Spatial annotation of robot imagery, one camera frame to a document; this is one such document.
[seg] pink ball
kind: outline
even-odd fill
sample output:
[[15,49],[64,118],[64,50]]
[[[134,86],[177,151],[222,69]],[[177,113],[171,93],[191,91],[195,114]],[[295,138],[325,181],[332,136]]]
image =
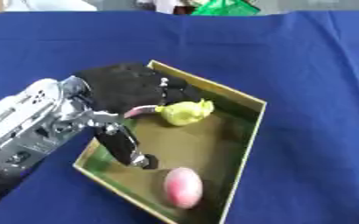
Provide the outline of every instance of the pink ball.
[[194,207],[202,195],[199,175],[185,167],[171,170],[165,177],[164,188],[167,198],[180,208]]

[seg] yellow object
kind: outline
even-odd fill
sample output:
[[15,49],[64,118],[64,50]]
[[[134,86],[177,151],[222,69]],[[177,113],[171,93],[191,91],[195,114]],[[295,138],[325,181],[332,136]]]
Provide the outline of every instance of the yellow object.
[[156,107],[155,111],[159,112],[170,124],[184,126],[197,123],[209,116],[214,111],[214,104],[204,99],[200,102],[183,101],[169,106]]

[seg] robotic hand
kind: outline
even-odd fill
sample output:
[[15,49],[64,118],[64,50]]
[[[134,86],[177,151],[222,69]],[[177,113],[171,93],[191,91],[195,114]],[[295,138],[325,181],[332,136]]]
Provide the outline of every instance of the robotic hand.
[[25,171],[85,127],[124,165],[155,169],[158,160],[138,149],[126,118],[176,102],[199,102],[184,80],[139,64],[75,73],[63,81],[38,80],[0,101],[0,183]]

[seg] blue tablecloth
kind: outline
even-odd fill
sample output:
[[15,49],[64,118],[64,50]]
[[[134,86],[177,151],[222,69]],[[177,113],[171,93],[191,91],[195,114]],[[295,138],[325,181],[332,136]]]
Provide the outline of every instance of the blue tablecloth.
[[[359,12],[0,15],[0,98],[160,60],[269,102],[227,223],[359,223]],[[0,223],[157,223],[72,168],[83,133],[0,202]]]

